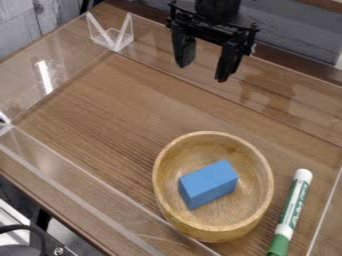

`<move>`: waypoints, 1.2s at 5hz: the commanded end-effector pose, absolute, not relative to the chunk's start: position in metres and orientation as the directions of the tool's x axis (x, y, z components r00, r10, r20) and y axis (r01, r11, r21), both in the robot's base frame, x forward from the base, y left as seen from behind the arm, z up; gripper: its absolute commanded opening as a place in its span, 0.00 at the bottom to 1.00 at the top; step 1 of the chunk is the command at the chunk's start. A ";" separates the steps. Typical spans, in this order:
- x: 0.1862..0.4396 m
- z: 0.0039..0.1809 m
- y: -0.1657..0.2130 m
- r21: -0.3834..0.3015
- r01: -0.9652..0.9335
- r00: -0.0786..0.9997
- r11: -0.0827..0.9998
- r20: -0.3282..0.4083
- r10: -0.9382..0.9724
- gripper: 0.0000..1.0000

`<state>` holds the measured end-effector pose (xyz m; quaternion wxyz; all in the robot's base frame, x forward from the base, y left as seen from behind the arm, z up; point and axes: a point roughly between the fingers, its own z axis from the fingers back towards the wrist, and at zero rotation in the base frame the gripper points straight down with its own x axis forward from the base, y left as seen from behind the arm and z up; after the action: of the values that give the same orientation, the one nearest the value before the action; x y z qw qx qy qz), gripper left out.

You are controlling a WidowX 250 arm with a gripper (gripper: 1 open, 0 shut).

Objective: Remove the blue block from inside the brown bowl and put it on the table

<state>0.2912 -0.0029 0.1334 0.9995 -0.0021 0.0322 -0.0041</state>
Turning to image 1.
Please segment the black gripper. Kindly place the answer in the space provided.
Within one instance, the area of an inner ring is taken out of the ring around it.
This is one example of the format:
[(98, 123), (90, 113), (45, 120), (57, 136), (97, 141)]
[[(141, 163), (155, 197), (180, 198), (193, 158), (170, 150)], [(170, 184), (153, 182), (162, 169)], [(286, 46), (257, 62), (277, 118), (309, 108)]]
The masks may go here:
[(197, 39), (222, 47), (216, 80), (222, 83), (237, 72), (242, 56), (256, 46), (258, 25), (240, 16), (242, 0), (196, 0), (194, 9), (169, 2), (168, 27), (172, 31), (176, 62), (188, 67), (196, 59)]

